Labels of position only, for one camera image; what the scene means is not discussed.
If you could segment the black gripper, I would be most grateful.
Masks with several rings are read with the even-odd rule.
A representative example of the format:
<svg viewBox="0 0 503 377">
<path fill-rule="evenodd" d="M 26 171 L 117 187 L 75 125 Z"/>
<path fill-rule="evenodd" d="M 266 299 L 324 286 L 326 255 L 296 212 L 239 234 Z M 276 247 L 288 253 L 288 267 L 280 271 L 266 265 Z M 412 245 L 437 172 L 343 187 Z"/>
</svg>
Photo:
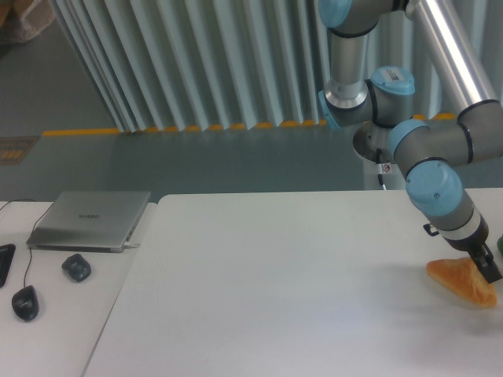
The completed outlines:
<svg viewBox="0 0 503 377">
<path fill-rule="evenodd" d="M 468 252 L 485 281 L 492 284 L 501 280 L 502 274 L 486 245 L 488 234 L 488 225 L 481 219 L 478 225 L 467 223 L 456 231 L 443 232 L 442 237 L 454 249 Z"/>
</svg>

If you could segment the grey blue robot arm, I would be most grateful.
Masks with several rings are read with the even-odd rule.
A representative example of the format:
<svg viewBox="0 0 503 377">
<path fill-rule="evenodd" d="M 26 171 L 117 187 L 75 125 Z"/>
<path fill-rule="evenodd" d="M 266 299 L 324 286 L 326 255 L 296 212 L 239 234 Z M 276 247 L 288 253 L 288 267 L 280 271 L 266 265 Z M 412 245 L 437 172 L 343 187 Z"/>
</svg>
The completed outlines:
<svg viewBox="0 0 503 377">
<path fill-rule="evenodd" d="M 457 117 L 433 128 L 413 117 L 413 76 L 403 68 L 364 75 L 370 32 L 380 18 L 402 11 L 420 28 L 427 51 Z M 502 154 L 502 106 L 449 1 L 321 1 L 318 14 L 331 38 L 330 78 L 319 93 L 333 127 L 370 122 L 384 137 L 371 144 L 373 159 L 398 166 L 427 231 L 468 253 L 485 281 L 502 278 L 488 226 L 464 190 L 455 167 Z"/>
</svg>

